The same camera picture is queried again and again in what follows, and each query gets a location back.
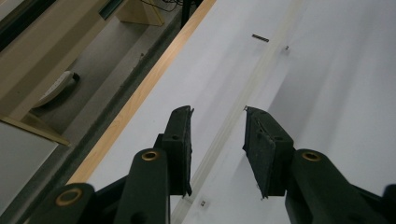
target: floor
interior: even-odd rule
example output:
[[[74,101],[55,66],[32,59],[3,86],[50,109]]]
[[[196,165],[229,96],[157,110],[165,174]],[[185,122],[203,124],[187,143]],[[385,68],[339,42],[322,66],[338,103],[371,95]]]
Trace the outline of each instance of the floor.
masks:
[[[175,5],[154,3],[168,10]],[[113,19],[70,65],[79,82],[70,82],[52,102],[32,110],[71,145],[55,149],[0,223],[22,223],[46,192],[64,185],[88,155],[180,30],[181,7],[160,13],[165,21],[161,27]]]

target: black cable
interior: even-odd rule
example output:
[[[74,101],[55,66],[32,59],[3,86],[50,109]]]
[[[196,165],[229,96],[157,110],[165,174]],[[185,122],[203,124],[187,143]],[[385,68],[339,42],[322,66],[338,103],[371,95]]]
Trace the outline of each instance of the black cable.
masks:
[[[145,4],[147,4],[147,5],[156,7],[156,8],[158,8],[158,9],[163,10],[163,11],[166,11],[166,12],[171,12],[171,11],[175,10],[175,8],[177,7],[177,4],[175,4],[175,6],[174,6],[172,9],[168,10],[168,9],[163,8],[163,7],[158,7],[158,6],[154,5],[154,4],[145,2],[145,1],[143,1],[143,0],[140,0],[140,1],[141,1],[142,3],[145,3]]]

